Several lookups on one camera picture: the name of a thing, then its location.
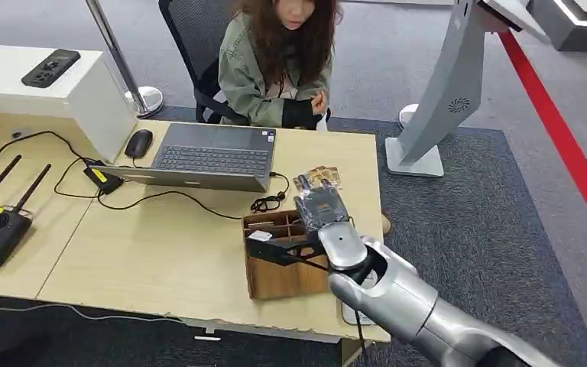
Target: speaker grille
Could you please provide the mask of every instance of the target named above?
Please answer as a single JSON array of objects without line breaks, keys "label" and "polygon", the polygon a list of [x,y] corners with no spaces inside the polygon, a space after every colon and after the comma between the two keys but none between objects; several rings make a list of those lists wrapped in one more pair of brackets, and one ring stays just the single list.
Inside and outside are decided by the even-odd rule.
[{"label": "speaker grille", "polygon": [[468,110],[472,105],[472,101],[469,98],[456,98],[449,104],[449,112],[460,113]]}]

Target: red stripe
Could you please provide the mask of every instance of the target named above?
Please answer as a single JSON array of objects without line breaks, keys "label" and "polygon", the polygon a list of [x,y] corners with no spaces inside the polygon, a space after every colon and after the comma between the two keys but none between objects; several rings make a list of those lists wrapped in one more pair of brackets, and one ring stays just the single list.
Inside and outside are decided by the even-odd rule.
[{"label": "red stripe", "polygon": [[587,204],[587,159],[584,152],[577,144],[575,137],[572,136],[568,125],[566,125],[555,103],[548,95],[546,87],[539,80],[537,72],[530,65],[530,61],[521,50],[521,46],[519,46],[514,35],[507,31],[500,33],[499,36],[523,83],[523,87],[543,122],[543,126],[548,131],[555,148],[559,152],[559,156]]}]

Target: wooden desk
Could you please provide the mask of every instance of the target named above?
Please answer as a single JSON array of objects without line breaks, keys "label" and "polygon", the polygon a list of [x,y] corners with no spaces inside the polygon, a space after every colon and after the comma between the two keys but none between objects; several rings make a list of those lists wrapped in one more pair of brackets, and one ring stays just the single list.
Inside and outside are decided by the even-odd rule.
[{"label": "wooden desk", "polygon": [[[0,114],[0,147],[11,140],[15,131],[34,133],[51,129],[68,139],[85,156],[96,157],[92,145],[72,119],[41,118],[28,115]],[[33,213],[32,228],[0,268],[0,295],[34,299],[44,285],[61,252],[86,212],[90,200],[56,195],[55,183],[75,159],[66,145],[51,135],[41,135],[6,148],[0,155],[0,173],[12,158],[23,158],[0,185],[0,205],[15,205],[46,163],[53,167],[25,205]],[[93,195],[95,186],[79,164],[66,176],[64,192]]]},{"label": "wooden desk", "polygon": [[[168,122],[141,121],[137,128],[154,133],[154,143],[138,166],[149,166]],[[120,157],[117,164],[131,165]],[[375,137],[280,130],[273,171],[293,178],[316,166],[338,167],[341,196],[358,230],[382,238]],[[271,180],[270,192],[284,189]],[[104,198],[124,206],[173,187],[126,183]],[[179,189],[231,216],[249,214],[255,193]],[[284,209],[294,207],[292,185]],[[62,254],[39,300],[113,310],[171,315],[194,326],[301,339],[318,336],[358,338],[355,326],[342,320],[331,294],[256,302],[248,297],[242,228],[219,218],[185,197],[163,196],[139,206],[113,211],[93,204]],[[378,326],[364,329],[367,339],[388,341]]]}]

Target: metal pole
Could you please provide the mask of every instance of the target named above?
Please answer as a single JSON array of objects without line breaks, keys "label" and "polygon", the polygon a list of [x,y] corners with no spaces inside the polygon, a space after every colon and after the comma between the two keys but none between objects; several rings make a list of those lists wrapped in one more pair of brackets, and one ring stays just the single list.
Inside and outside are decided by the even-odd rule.
[{"label": "metal pole", "polygon": [[129,70],[129,65],[122,56],[118,41],[115,39],[109,21],[107,21],[107,17],[102,11],[100,3],[98,0],[86,0],[86,5],[91,11],[102,37],[105,39],[107,48],[109,49],[109,52],[111,52],[113,60],[120,70],[120,74],[122,75],[122,79],[125,82],[127,89],[129,89],[129,91],[125,93],[125,97],[136,105],[138,117],[142,119],[158,112],[161,107],[163,107],[163,94],[161,91],[152,86],[142,86],[141,88],[138,88],[138,84],[136,84],[136,80]]}]

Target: dark carpet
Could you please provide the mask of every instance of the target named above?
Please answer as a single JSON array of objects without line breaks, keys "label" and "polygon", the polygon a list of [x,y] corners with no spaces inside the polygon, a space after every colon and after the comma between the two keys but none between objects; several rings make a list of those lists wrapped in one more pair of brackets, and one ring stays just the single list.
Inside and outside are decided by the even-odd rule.
[{"label": "dark carpet", "polygon": [[[167,108],[156,119],[192,121],[191,109]],[[336,119],[333,131],[377,135],[386,244],[415,264],[441,297],[525,338],[568,366],[587,366],[587,329],[550,247],[502,132],[458,128],[440,143],[445,177],[393,177],[384,138],[397,124]],[[3,300],[7,303],[26,303]],[[98,315],[109,311],[91,310]],[[0,311],[0,346],[32,333],[54,341],[36,366],[333,366],[338,346],[224,333],[220,343],[193,339],[201,330],[172,323],[88,321],[70,310]],[[408,346],[368,349],[371,365],[428,366]],[[362,359],[356,365],[363,365]]]},{"label": "dark carpet", "polygon": [[[457,128],[439,144],[443,178],[392,176],[384,139],[393,122],[336,119],[333,131],[377,135],[385,243],[440,296],[533,343],[557,362],[587,366],[587,329],[500,130]],[[376,366],[425,366],[399,343],[371,349]]]}]

